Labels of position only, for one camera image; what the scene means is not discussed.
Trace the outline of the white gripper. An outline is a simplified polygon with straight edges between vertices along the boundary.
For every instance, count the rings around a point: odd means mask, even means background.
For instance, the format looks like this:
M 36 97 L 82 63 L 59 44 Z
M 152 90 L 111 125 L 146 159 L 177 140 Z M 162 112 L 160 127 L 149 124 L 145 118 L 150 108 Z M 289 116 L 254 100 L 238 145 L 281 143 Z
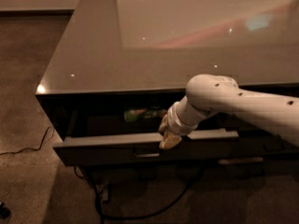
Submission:
M 159 145 L 160 149 L 171 149 L 177 146 L 182 140 L 181 136 L 188 135 L 197 128 L 197 125 L 187 125 L 179 119 L 177 106 L 178 102 L 173 103 L 168 109 L 167 115 L 162 118 L 158 129 L 158 132 L 163 134 L 163 140 Z

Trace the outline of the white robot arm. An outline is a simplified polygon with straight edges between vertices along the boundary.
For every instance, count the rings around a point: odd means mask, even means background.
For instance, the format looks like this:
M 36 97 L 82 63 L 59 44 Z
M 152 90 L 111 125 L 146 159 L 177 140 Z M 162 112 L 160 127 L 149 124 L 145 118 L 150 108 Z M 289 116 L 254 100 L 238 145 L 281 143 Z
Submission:
M 242 90 L 230 77 L 204 74 L 188 81 L 185 96 L 163 117 L 160 148 L 175 147 L 200 122 L 218 113 L 235 116 L 299 147 L 299 98 Z

